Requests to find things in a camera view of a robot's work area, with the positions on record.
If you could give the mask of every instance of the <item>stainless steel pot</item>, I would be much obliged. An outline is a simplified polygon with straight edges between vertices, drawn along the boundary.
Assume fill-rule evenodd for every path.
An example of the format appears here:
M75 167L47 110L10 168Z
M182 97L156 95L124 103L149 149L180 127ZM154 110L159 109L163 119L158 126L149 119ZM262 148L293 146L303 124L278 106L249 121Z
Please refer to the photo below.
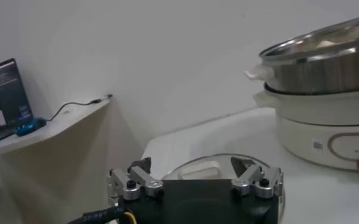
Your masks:
M251 79L282 94L359 91L359 18L316 30L260 53Z

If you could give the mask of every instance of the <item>white shelf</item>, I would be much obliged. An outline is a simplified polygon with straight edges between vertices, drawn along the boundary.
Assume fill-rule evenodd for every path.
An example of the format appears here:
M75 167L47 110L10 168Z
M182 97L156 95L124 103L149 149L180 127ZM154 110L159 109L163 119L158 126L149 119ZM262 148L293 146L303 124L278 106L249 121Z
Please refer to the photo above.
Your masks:
M48 122L45 127L33 133L22 137L11 135L8 138L0 140L0 155L53 138L93 114L95 111L108 105L109 102L110 100L106 99L101 103L87 107L78 107L72 112L58 115L53 121Z

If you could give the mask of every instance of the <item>mouse cable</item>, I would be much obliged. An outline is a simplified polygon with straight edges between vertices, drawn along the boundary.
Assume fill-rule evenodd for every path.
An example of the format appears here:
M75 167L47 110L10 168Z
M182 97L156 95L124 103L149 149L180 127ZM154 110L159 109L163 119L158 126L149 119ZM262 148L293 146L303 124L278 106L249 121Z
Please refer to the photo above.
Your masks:
M46 119L46 121L53 121L53 119L54 119L57 115L59 115L59 113L61 112L61 110L62 110L65 106L67 106L67 105L89 106L89 105L91 105L91 104L100 103L100 102L102 102L102 100L109 99L109 98L112 98L112 97L113 97L112 94L108 94L108 95L106 95L103 99L95 99L95 100L92 100L92 101L90 101L90 102L88 102L88 103L77 103L77 102L64 103L64 104L60 107L60 109L57 110L56 114L53 115L53 117L51 117L50 119Z

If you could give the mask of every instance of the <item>blue mouse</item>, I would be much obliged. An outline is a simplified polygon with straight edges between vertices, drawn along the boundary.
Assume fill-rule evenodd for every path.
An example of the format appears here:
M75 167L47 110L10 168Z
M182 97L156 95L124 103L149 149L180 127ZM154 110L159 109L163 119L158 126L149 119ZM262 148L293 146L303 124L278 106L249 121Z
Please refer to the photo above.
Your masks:
M24 136L44 127L45 125L46 120L44 118L36 117L28 123L16 127L16 129L14 130L14 134L16 134L17 136Z

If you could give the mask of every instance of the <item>white table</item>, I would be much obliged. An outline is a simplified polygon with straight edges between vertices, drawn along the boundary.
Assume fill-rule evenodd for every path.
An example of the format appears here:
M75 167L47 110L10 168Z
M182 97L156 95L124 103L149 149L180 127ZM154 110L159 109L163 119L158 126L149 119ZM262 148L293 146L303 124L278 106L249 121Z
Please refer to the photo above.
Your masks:
M304 161L275 138L274 110L262 108L209 122L152 140L152 175L161 178L177 166L205 155L241 153L285 173L286 209L282 223L359 223L359 176Z

